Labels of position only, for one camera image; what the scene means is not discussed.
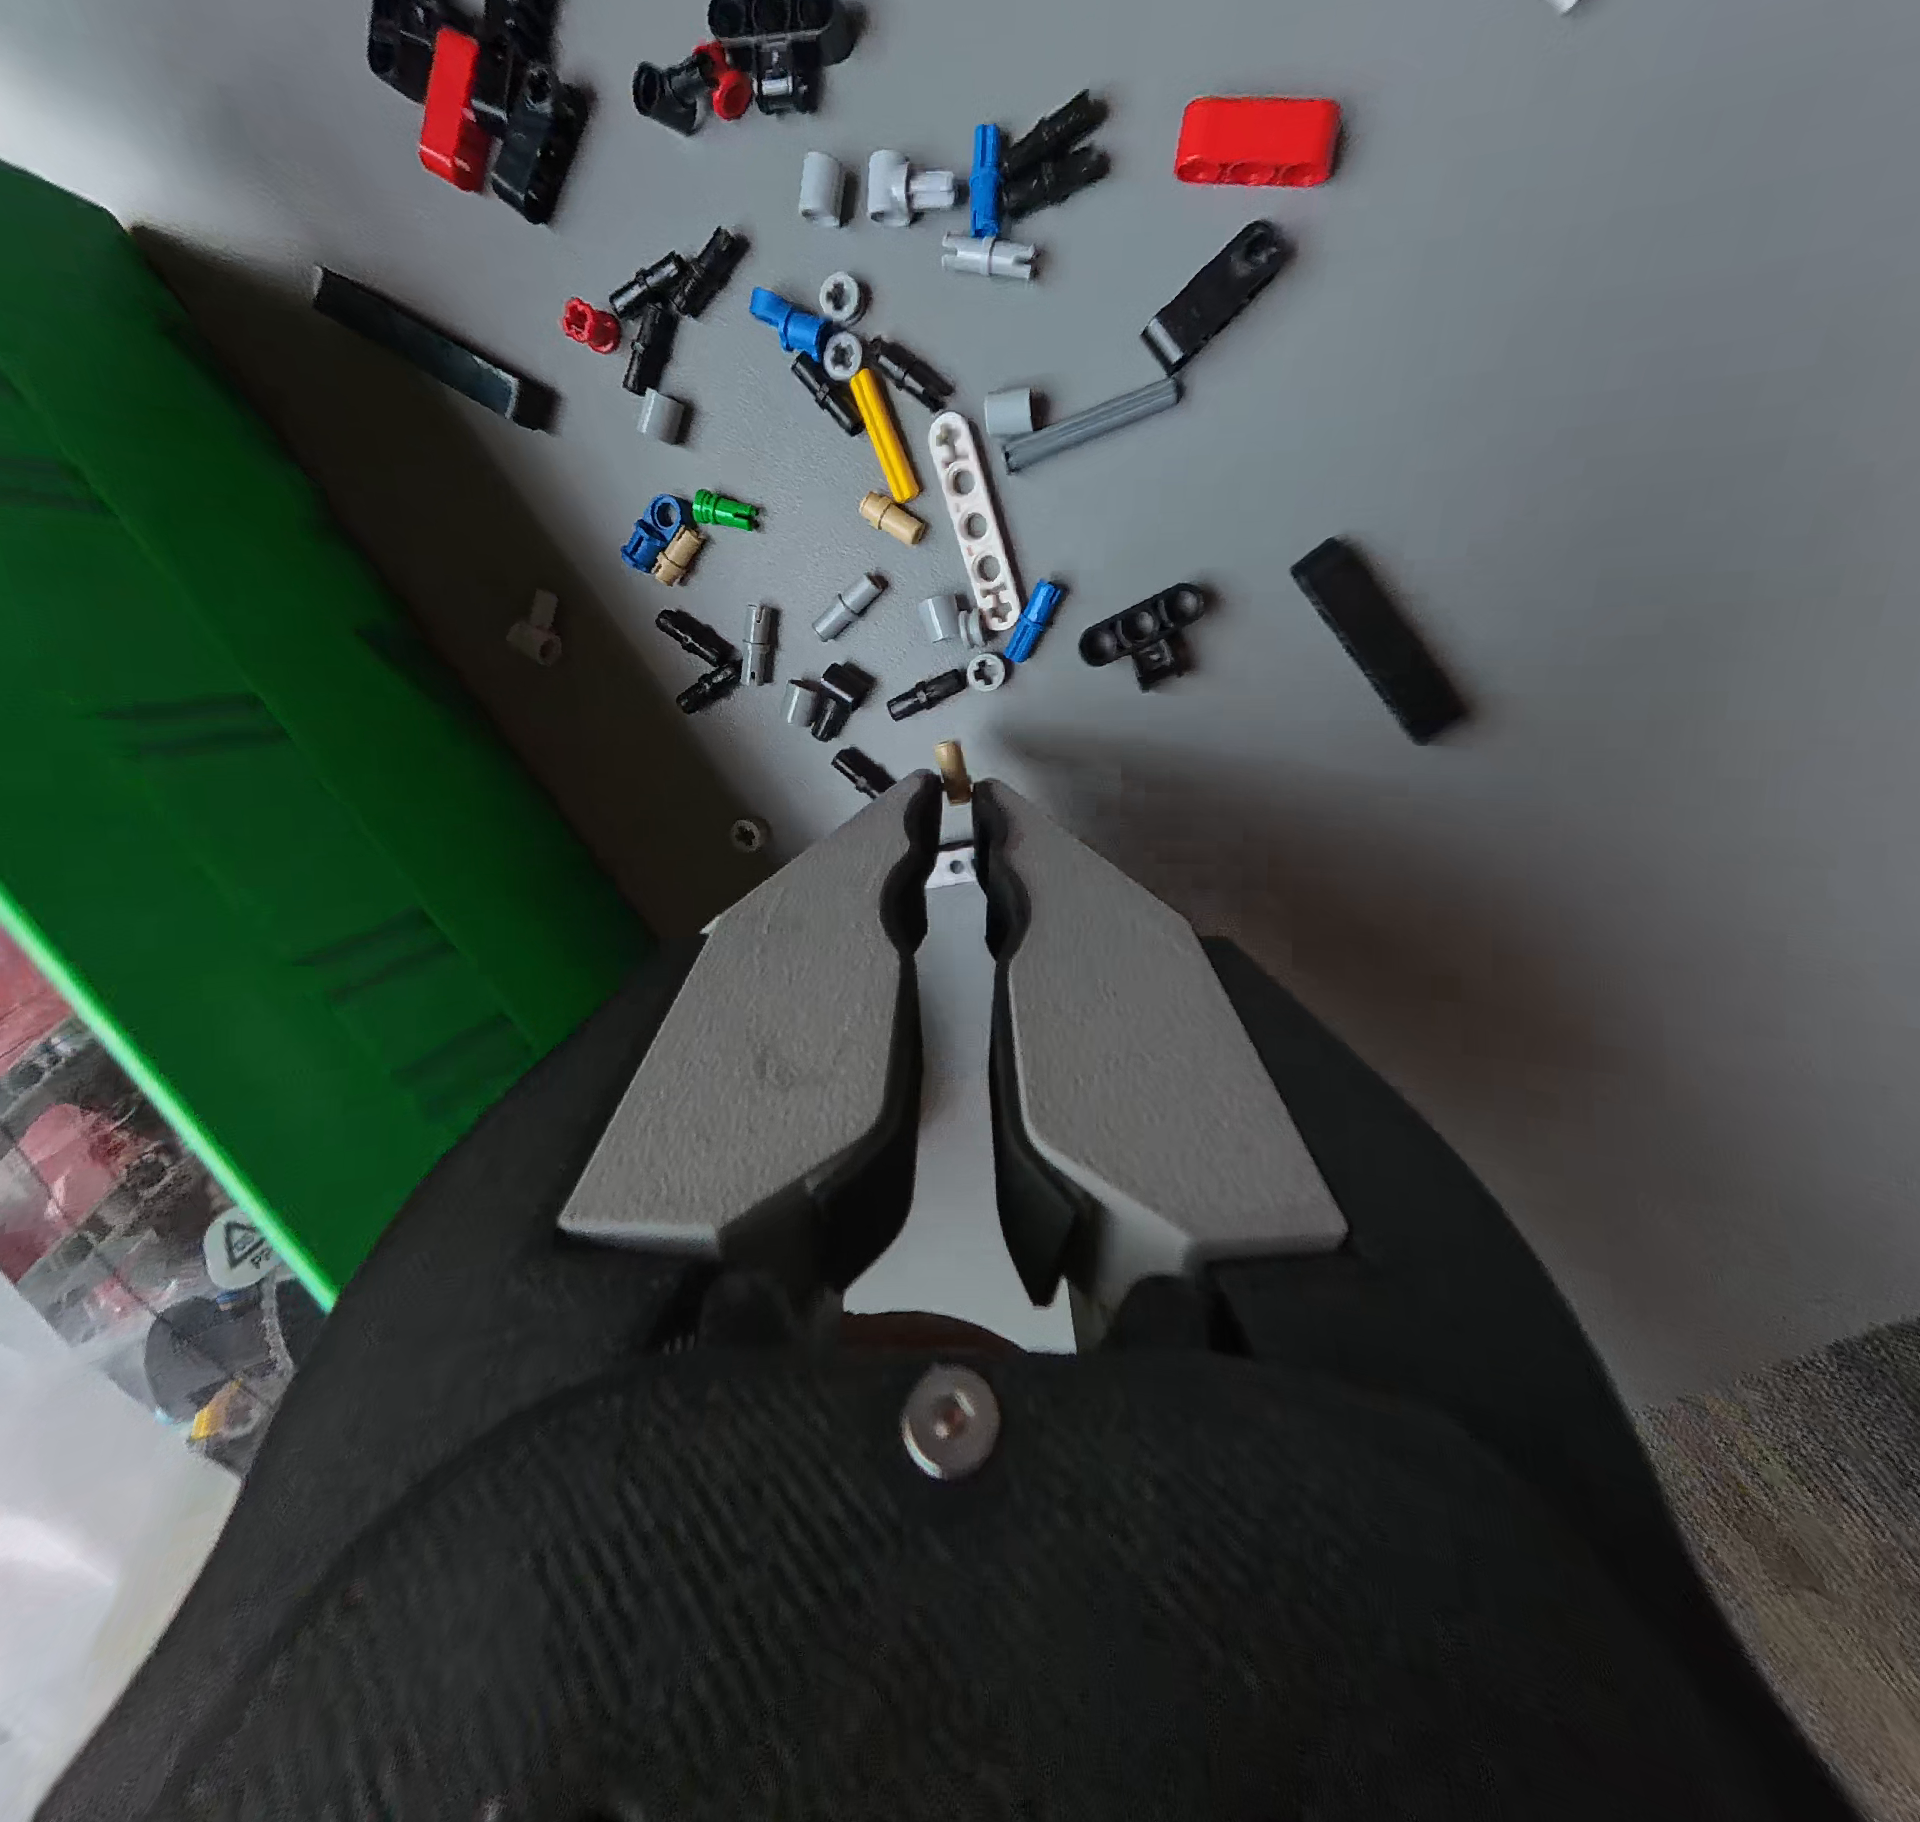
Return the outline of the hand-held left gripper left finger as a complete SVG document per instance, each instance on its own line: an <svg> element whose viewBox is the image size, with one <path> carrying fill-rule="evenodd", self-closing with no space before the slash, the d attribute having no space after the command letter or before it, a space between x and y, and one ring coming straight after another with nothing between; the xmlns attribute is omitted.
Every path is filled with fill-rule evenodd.
<svg viewBox="0 0 1920 1822"><path fill-rule="evenodd" d="M850 1293L905 1224L935 776L730 901L603 1120L562 1231Z"/></svg>

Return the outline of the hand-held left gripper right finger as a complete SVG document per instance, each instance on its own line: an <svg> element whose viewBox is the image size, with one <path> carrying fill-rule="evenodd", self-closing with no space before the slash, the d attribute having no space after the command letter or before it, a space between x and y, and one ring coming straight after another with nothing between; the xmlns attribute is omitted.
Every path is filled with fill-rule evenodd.
<svg viewBox="0 0 1920 1822"><path fill-rule="evenodd" d="M1090 1350L1142 1280L1349 1245L1195 927L1003 780L974 783L993 951L993 1202Z"/></svg>

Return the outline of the scatter of small lego pins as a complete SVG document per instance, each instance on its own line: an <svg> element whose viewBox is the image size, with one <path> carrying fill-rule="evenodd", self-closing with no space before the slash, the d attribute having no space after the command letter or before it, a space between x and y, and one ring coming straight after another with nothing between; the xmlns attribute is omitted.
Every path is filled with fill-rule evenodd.
<svg viewBox="0 0 1920 1822"><path fill-rule="evenodd" d="M945 230L945 272L1029 278L1033 249L1009 241L1003 226L1029 218L1033 209L1058 209L1082 181L1108 178L1108 154L1090 137L1106 115L1108 103L1097 94L1076 94L1009 143L1000 137L1000 127L974 127L967 203L974 203L974 226L1000 218L1000 230ZM921 196L902 154L872 154L878 218L905 218L905 209L953 203L953 178L935 178L926 190L935 196ZM638 266L634 285L611 299L611 309L568 299L562 329L589 349L613 349L613 329L634 329L634 349L630 349L634 352L630 386L634 386L638 366L665 352L670 329L719 285L719 272L730 272L739 249L744 236L719 230L693 260L665 258ZM791 380L806 386L806 395L854 438L867 430L850 395L850 380L861 366L872 366L881 386L905 388L935 412L953 408L953 386L935 366L921 366L905 349L881 335L872 340L854 335L854 319L861 319L854 272L830 272L817 309L754 285L751 319L773 329L782 352L791 352ZM990 388L980 424L993 438L1033 430L1033 388ZM893 545L926 536L921 514L893 507L891 495L867 495L861 520ZM754 531L754 507L705 495L705 488L687 497L665 495L634 526L623 559L652 572L656 583L675 583L682 567L699 555L699 526ZM832 599L830 616L817 619L817 641L850 633L878 601L878 591L881 591L878 580L861 580L850 599ZM1055 611L1058 611L1058 583L1033 583L1033 599L1015 611L1015 630L990 641L967 601L963 611L926 601L935 641L967 647L967 655L893 696L891 718L913 718L963 688L993 696L1003 668L1033 654ZM675 641L699 661L699 679L675 696L682 710L705 710L744 681L773 679L769 601L751 611L744 647L730 647L726 633L715 633L705 619L682 611L656 611L656 633ZM785 718L806 723L810 735L832 735L850 710L861 706L861 696L867 696L861 668L839 668L839 679L825 668L817 681L785 681Z"/></svg>

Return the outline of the black T-shaped lego beam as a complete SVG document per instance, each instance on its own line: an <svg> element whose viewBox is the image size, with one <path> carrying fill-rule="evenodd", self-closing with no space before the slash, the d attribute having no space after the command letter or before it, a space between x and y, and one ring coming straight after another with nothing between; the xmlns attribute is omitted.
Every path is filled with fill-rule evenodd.
<svg viewBox="0 0 1920 1822"><path fill-rule="evenodd" d="M1134 661L1142 688L1189 668L1189 630L1208 616L1208 583L1161 583L1076 633L1076 661Z"/></svg>

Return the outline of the white thin lego liftarm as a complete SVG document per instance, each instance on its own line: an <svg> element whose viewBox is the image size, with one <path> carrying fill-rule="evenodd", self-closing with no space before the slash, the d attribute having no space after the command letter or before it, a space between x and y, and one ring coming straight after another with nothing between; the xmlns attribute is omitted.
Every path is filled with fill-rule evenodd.
<svg viewBox="0 0 1920 1822"><path fill-rule="evenodd" d="M935 412L926 458L935 488L945 495L953 536L963 548L967 601L980 616L980 633L1000 641L1015 630L1021 591L974 424L958 408Z"/></svg>

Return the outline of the yellow lego axle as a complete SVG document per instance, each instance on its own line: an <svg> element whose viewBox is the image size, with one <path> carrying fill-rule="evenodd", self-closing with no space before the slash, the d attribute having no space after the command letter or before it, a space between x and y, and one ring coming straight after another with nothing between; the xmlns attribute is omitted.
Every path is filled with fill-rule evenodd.
<svg viewBox="0 0 1920 1822"><path fill-rule="evenodd" d="M878 380L872 366L861 366L861 371L850 380L850 395L854 395L861 424L867 424L867 438L872 438L872 458L878 458L878 471L881 471L881 495L891 495L893 507L913 507L913 497L921 497L921 471L913 471L913 452L902 444L902 422L893 422L893 408L891 408L881 380Z"/></svg>

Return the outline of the dark grey lego axle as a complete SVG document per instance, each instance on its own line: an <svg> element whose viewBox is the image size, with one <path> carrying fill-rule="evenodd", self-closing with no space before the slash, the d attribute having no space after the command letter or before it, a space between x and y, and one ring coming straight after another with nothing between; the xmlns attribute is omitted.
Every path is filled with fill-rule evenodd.
<svg viewBox="0 0 1920 1822"><path fill-rule="evenodd" d="M1130 424L1142 424L1142 422L1153 422L1153 412L1169 412L1178 404L1185 404L1185 380L1158 380L1158 386L1142 386L1142 388L1130 388L1130 395L1106 395L1106 404L1090 404L1090 408L1076 408L1076 412L1068 412L1068 422L1048 422L1048 424L1033 424L1033 430L1000 438L1000 465L1003 465L1009 473L1021 473L1021 471L1033 471L1033 465L1055 465L1055 458L1068 458L1068 452L1082 452L1082 444L1097 444L1097 438L1116 438L1116 430L1130 430Z"/></svg>

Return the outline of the black lego axle connector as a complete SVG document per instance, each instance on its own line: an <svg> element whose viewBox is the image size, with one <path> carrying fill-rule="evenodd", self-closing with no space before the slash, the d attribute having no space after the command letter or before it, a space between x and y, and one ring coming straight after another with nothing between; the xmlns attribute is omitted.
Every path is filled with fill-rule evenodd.
<svg viewBox="0 0 1920 1822"><path fill-rule="evenodd" d="M1272 218L1246 226L1200 272L1161 299L1142 340L1161 366L1161 380L1189 371L1210 335L1225 335L1292 260L1292 241Z"/></svg>

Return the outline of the red lego beam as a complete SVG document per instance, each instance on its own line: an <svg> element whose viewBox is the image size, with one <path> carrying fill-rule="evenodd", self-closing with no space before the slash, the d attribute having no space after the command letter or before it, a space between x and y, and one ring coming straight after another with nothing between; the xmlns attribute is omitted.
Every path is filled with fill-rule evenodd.
<svg viewBox="0 0 1920 1822"><path fill-rule="evenodd" d="M1169 178L1189 190L1325 190L1335 159L1335 100L1189 100Z"/></svg>

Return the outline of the black lego beam with pins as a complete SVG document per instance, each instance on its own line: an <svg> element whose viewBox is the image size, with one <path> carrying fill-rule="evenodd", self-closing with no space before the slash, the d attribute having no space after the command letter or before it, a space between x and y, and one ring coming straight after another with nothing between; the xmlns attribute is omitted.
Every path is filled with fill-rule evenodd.
<svg viewBox="0 0 1920 1822"><path fill-rule="evenodd" d="M693 136L699 115L744 121L817 115L830 67L861 41L850 0L705 0L705 41L682 63L634 67L634 107L670 136Z"/></svg>

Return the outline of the black and red lego assembly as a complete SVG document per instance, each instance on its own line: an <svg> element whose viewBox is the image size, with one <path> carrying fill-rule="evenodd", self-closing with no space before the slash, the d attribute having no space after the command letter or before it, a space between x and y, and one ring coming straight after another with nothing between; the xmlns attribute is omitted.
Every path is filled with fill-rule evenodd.
<svg viewBox="0 0 1920 1822"><path fill-rule="evenodd" d="M419 169L550 226L589 115L554 67L562 0L372 0L367 67L419 107Z"/></svg>

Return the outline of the clear plastic bags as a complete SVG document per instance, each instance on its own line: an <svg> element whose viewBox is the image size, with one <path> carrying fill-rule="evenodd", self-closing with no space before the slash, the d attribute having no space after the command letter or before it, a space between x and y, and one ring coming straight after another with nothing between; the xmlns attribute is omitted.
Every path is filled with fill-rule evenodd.
<svg viewBox="0 0 1920 1822"><path fill-rule="evenodd" d="M0 942L4 1747L110 1697L210 1557L324 1310Z"/></svg>

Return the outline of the green plastic bin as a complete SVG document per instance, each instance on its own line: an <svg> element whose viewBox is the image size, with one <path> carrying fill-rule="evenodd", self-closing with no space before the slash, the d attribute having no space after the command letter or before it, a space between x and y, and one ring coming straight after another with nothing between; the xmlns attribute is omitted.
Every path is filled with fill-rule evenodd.
<svg viewBox="0 0 1920 1822"><path fill-rule="evenodd" d="M114 214L4 164L4 927L338 1304L652 951Z"/></svg>

